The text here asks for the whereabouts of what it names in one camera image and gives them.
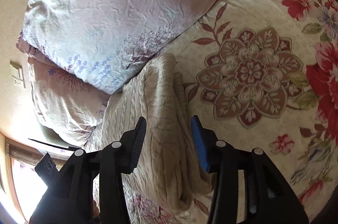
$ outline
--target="electrical outlet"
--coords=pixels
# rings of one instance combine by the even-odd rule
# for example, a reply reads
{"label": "electrical outlet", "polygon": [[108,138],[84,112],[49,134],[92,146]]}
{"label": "electrical outlet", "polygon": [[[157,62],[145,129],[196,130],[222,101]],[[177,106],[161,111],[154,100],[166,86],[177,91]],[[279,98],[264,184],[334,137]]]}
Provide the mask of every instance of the electrical outlet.
{"label": "electrical outlet", "polygon": [[25,81],[23,81],[19,78],[16,78],[14,76],[12,76],[12,78],[13,78],[14,85],[21,87],[21,88],[25,88]]}

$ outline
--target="bed sheet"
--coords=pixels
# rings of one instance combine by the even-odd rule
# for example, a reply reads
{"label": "bed sheet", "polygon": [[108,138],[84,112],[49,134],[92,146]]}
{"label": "bed sheet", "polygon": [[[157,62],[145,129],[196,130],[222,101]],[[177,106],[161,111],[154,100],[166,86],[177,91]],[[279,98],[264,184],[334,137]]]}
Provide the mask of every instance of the bed sheet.
{"label": "bed sheet", "polygon": [[[337,41],[334,0],[218,0],[162,50],[175,55],[189,117],[235,148],[261,147],[310,220],[338,182]],[[207,222],[212,194],[177,213],[124,189],[132,223]]]}

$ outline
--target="light switch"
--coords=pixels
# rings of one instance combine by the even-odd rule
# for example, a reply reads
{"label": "light switch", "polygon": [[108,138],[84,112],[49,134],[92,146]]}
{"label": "light switch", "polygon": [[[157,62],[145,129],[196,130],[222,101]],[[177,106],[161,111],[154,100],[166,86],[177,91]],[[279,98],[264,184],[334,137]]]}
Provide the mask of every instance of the light switch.
{"label": "light switch", "polygon": [[23,80],[22,67],[11,63],[12,75],[20,80]]}

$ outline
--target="blue flower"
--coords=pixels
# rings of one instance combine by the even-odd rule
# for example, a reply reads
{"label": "blue flower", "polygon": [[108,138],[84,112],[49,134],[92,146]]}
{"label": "blue flower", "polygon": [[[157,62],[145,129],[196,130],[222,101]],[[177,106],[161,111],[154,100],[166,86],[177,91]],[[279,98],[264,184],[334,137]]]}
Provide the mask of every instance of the blue flower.
{"label": "blue flower", "polygon": [[49,74],[49,75],[54,75],[54,73],[56,73],[56,69],[55,69],[55,68],[50,68],[50,69],[48,70],[48,74]]}

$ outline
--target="pillow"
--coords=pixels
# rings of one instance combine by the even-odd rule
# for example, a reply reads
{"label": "pillow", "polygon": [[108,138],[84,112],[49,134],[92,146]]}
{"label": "pillow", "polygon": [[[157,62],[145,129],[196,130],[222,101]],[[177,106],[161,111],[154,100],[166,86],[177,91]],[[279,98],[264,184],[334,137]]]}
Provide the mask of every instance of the pillow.
{"label": "pillow", "polygon": [[28,57],[33,104],[43,126],[83,146],[103,120],[109,95],[54,65]]}
{"label": "pillow", "polygon": [[29,0],[23,37],[108,94],[216,0]]}

